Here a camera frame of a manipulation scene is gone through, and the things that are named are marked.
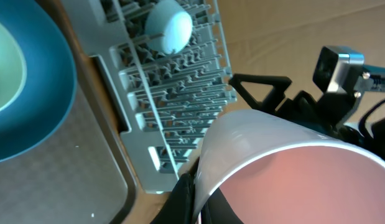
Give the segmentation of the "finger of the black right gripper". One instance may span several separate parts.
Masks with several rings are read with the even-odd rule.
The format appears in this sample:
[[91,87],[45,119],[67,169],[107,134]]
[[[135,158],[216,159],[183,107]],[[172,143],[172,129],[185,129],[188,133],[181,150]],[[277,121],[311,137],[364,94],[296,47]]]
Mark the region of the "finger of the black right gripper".
[[[262,101],[257,101],[245,87],[242,82],[255,83],[260,85],[270,85],[272,90]],[[276,108],[285,98],[285,91],[291,85],[292,80],[288,77],[246,75],[235,73],[228,81],[242,99],[254,110],[262,111],[268,114],[275,114]]]

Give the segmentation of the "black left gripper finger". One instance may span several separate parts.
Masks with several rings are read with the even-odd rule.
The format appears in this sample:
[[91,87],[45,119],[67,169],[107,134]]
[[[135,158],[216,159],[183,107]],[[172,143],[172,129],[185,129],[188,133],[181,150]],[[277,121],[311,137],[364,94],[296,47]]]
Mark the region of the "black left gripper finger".
[[183,174],[151,224],[191,224],[195,186],[189,173]]

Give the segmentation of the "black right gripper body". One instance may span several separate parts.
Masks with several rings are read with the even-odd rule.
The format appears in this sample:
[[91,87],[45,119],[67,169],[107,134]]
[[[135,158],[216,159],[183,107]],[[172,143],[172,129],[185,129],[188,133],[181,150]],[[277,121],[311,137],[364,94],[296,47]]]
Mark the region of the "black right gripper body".
[[369,150],[385,160],[385,117],[367,127],[368,118],[382,105],[376,103],[359,120],[357,128],[344,124],[343,118],[353,114],[359,105],[353,95],[325,93],[316,101],[305,91],[294,99],[273,91],[266,97],[266,112],[342,141]]

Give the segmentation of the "pink cup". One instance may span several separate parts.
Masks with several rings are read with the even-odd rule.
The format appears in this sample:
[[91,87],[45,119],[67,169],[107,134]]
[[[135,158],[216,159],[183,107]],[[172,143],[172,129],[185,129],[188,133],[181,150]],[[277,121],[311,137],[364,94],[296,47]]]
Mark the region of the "pink cup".
[[218,118],[203,138],[193,217],[222,223],[385,223],[385,161],[257,110]]

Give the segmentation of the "light blue bowl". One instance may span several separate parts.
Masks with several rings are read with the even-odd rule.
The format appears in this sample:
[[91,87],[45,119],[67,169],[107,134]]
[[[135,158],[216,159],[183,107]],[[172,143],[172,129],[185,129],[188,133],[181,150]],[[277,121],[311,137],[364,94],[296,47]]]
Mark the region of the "light blue bowl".
[[159,1],[148,14],[145,24],[146,35],[162,34],[148,41],[150,49],[176,54],[183,50],[192,36],[191,15],[176,0]]

